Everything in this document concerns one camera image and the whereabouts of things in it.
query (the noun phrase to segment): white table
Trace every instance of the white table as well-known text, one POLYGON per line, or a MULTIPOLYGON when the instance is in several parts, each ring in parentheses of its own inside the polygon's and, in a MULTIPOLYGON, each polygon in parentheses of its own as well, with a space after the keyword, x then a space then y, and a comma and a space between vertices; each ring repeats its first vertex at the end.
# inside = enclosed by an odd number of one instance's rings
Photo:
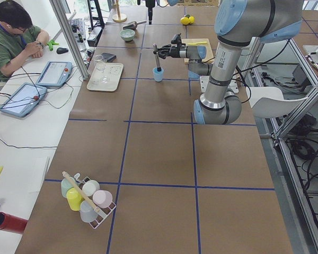
MULTIPOLYGON (((60 47, 67 47, 62 35, 57 39, 60 47)), ((40 59, 28 60, 23 68, 27 72, 42 72, 47 61, 71 61, 75 66, 72 54, 56 54, 54 51, 44 50, 40 59)), ((22 74, 19 69, 14 74, 22 74)), ((82 79, 77 68, 72 72, 68 85, 48 93, 44 100, 24 118, 16 118, 0 112, 0 138, 7 144, 18 147, 56 147, 68 120, 82 79)), ((2 93, 13 94, 23 83, 30 83, 27 75, 20 75, 10 79, 1 90, 2 93)), ((0 96, 0 104, 6 97, 0 96)), ((56 148, 51 149, 17 149, 6 146, 0 141, 0 165, 4 169, 0 175, 0 212, 9 213, 28 219, 43 181, 43 176, 54 156, 56 148)), ((14 253, 21 235, 0 231, 0 254, 14 253)))

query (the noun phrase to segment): yellow cup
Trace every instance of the yellow cup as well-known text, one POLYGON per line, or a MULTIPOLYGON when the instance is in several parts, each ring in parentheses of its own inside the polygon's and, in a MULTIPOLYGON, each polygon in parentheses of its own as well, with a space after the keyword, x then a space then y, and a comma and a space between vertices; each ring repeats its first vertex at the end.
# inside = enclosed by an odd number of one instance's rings
POLYGON ((71 188, 66 193, 66 198, 69 204, 69 207, 73 211, 80 210, 80 204, 84 201, 84 198, 79 194, 75 188, 71 188))

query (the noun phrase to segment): red cylinder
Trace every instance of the red cylinder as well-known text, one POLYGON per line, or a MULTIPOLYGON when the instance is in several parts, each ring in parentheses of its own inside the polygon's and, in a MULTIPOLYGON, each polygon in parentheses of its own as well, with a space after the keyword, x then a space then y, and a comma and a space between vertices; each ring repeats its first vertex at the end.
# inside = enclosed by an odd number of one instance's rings
POLYGON ((23 218, 0 212, 0 230, 23 234, 27 221, 23 218))

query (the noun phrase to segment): wine glass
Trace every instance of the wine glass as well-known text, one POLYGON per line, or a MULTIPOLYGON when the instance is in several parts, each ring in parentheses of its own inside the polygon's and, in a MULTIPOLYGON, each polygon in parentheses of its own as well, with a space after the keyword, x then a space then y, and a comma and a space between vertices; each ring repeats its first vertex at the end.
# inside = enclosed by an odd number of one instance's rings
POLYGON ((106 65, 106 62, 104 61, 104 57, 102 55, 94 56, 93 61, 94 61, 95 68, 102 75, 102 77, 99 78, 99 80, 97 80, 97 81, 102 82, 102 83, 107 83, 108 77, 106 75, 104 75, 104 71, 105 71, 107 65, 106 65))

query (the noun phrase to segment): lanyard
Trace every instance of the lanyard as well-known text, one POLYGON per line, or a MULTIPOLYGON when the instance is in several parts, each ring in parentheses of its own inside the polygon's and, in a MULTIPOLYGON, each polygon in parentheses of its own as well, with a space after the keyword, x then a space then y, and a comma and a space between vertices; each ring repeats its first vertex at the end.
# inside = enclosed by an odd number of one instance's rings
MULTIPOLYGON (((2 31, 4 31, 7 35, 11 36, 11 34, 8 33, 7 30, 6 30, 1 24, 0 24, 0 29, 1 29, 2 31)), ((23 37, 21 34, 18 34, 18 35, 19 35, 20 40, 21 40, 21 42, 22 42, 22 45, 21 45, 21 44, 19 44, 19 45, 22 47, 22 49, 24 49, 24 48, 26 47, 27 43, 26 43, 24 37, 23 37)))

